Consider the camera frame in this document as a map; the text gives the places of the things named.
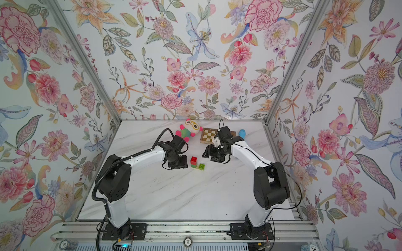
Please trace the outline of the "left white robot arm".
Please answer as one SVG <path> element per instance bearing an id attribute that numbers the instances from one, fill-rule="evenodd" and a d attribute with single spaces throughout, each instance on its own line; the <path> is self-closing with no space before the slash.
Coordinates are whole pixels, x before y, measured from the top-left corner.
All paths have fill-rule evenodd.
<path id="1" fill-rule="evenodd" d="M 156 164 L 167 170 L 186 169 L 187 150 L 188 143 L 174 136 L 170 141 L 157 140 L 151 148 L 129 156 L 110 155 L 97 175 L 91 194 L 94 201 L 103 204 L 109 224 L 122 229 L 130 223 L 126 194 L 132 187 L 135 170 Z"/>

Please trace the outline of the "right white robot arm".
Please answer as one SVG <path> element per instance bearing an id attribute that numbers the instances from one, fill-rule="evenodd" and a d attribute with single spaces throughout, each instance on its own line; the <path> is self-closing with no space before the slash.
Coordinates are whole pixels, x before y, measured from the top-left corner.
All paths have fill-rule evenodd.
<path id="1" fill-rule="evenodd" d="M 245 217 L 245 227 L 251 230 L 261 229 L 272 211 L 290 197 L 283 165 L 263 158 L 242 137 L 234 137 L 227 126 L 217 130 L 213 143 L 207 146 L 203 157 L 221 164 L 228 164 L 234 157 L 253 169 L 256 206 Z"/>

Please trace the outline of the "red lego cube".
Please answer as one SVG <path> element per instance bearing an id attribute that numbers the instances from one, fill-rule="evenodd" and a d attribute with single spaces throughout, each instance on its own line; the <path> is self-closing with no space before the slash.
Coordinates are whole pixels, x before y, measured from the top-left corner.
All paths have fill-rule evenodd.
<path id="1" fill-rule="evenodd" d="M 198 161 L 198 158 L 193 156 L 193 157 L 191 158 L 191 165 L 192 165 L 192 166 L 197 166 L 197 161 Z"/>

